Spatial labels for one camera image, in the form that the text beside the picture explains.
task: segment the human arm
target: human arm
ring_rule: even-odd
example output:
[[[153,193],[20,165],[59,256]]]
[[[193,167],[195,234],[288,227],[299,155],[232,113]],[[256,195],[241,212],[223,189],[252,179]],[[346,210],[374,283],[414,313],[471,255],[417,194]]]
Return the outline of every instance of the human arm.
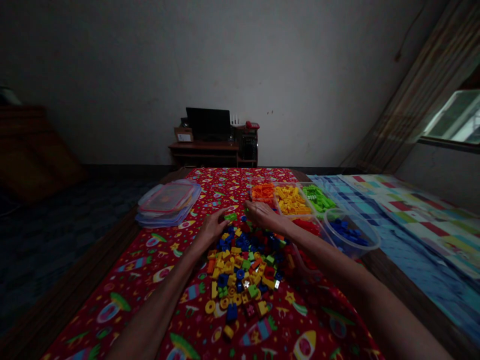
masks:
[[[193,243],[183,252],[173,270],[145,301],[128,326],[113,344],[107,360],[152,360],[200,256],[216,241],[229,224],[219,210],[207,216]]]
[[[355,307],[386,359],[451,359],[405,305],[363,266],[268,205],[246,201],[245,207],[254,223],[290,239],[308,254]]]

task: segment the blue checkered fabric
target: blue checkered fabric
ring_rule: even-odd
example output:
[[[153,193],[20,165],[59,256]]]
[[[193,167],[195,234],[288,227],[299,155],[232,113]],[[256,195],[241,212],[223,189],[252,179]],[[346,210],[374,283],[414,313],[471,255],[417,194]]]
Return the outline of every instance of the blue checkered fabric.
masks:
[[[480,346],[480,295],[412,233],[393,221],[368,195],[339,176],[308,176],[339,208],[359,214],[375,227],[383,252],[460,329]]]

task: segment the window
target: window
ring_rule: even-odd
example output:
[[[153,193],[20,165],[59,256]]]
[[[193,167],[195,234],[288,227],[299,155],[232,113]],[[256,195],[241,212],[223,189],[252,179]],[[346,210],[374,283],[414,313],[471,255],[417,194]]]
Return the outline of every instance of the window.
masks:
[[[427,125],[423,136],[480,144],[480,89],[455,91]]]

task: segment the colorful blanket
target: colorful blanket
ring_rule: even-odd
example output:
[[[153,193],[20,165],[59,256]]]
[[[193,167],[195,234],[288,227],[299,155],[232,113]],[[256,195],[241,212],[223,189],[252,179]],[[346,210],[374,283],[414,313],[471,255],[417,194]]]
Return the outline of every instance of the colorful blanket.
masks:
[[[296,180],[287,169],[194,169],[189,178],[203,190],[185,221],[178,227],[142,230],[42,359],[104,359],[195,241],[203,218],[224,207],[241,215],[249,176]],[[239,311],[231,325],[232,340],[222,334],[225,311],[217,304],[213,314],[205,312],[210,292],[201,262],[176,306],[159,359],[383,359],[355,309],[325,278],[316,285],[284,279],[278,291],[264,295],[271,309],[265,317],[248,318]]]
[[[460,329],[480,346],[480,294],[440,255],[424,243],[367,192],[359,191],[344,176],[309,176],[326,190],[339,208],[358,213],[381,237],[381,250],[427,295]]]
[[[480,217],[392,175],[342,179],[480,286]]]

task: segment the red tablecloth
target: red tablecloth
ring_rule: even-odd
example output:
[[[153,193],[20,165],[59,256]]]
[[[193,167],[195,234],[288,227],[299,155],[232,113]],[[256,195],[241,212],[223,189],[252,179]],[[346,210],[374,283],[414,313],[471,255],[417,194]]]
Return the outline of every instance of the red tablecloth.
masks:
[[[228,206],[243,215],[249,176],[296,181],[288,169],[194,169],[188,177],[203,190],[185,222],[143,229],[42,359],[104,359],[194,240],[205,215]],[[264,295],[271,311],[263,319],[238,312],[231,341],[222,336],[225,312],[217,307],[213,314],[205,313],[210,294],[210,276],[202,263],[176,306],[159,359],[383,359],[355,309],[326,279],[317,285],[284,279],[278,291]]]

